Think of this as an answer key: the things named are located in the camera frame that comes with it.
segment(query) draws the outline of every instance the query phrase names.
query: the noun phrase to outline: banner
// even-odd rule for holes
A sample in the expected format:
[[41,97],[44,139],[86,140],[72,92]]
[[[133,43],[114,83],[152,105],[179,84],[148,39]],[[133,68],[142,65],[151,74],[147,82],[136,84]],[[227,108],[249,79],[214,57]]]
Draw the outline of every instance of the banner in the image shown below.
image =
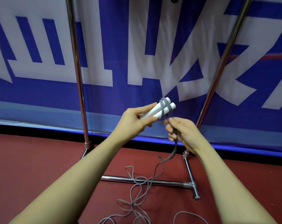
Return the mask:
[[[196,122],[243,2],[75,0],[89,130],[161,97]],[[0,0],[0,120],[82,129],[65,0]],[[252,2],[201,131],[282,150],[282,0]]]

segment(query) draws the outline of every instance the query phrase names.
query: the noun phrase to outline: right hand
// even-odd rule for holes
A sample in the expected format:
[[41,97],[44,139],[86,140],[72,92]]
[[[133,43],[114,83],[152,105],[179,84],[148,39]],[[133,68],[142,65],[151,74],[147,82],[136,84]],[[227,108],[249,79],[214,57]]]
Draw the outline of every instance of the right hand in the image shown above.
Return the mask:
[[191,153],[197,155],[198,151],[205,145],[209,145],[205,137],[200,133],[196,125],[188,119],[173,117],[170,118],[170,124],[178,130],[177,134],[173,132],[171,125],[166,119],[163,124],[166,125],[170,141],[178,139]]

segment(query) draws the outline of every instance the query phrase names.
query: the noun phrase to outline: floor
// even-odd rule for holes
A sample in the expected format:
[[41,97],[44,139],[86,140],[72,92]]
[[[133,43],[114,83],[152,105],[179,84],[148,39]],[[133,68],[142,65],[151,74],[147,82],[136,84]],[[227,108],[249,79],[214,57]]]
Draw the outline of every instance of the floor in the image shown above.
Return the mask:
[[[83,143],[0,134],[0,224],[9,223],[35,197],[75,164],[84,150]],[[122,148],[106,174],[128,176],[124,167],[135,166],[136,174],[150,177],[158,156],[169,154]],[[225,160],[229,168],[261,202],[279,224],[282,224],[282,166]],[[153,186],[142,204],[152,223],[173,223],[178,211],[201,215],[209,224],[220,223],[213,195],[202,165],[196,157],[189,160],[201,199],[195,201],[189,189]],[[188,181],[181,155],[166,163],[159,179]],[[100,182],[80,222],[98,223],[112,214],[124,214],[116,200],[129,199],[131,184]],[[116,218],[117,223],[132,223],[134,215]],[[199,218],[181,214],[176,223],[203,223]]]

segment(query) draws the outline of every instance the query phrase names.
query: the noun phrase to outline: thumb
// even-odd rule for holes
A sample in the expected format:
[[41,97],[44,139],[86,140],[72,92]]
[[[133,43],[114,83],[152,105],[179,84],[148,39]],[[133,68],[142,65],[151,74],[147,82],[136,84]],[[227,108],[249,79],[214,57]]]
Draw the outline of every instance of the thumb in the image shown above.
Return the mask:
[[181,133],[187,131],[187,128],[184,125],[180,124],[176,119],[169,118],[169,122],[175,129],[179,130]]
[[141,119],[140,121],[142,122],[142,125],[145,127],[145,126],[148,126],[149,124],[154,123],[157,120],[158,120],[157,117],[151,116],[151,117],[147,117],[145,119]]

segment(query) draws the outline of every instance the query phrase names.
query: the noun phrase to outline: left hand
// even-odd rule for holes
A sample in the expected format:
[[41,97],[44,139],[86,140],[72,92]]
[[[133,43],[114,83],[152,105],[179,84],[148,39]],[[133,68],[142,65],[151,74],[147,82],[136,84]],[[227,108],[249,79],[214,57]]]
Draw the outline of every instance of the left hand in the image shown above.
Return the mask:
[[139,117],[152,109],[156,104],[157,102],[144,107],[128,108],[123,113],[111,136],[115,136],[117,140],[125,144],[144,131],[146,126],[151,127],[151,124],[158,120],[157,117],[147,117],[145,119],[139,119]]

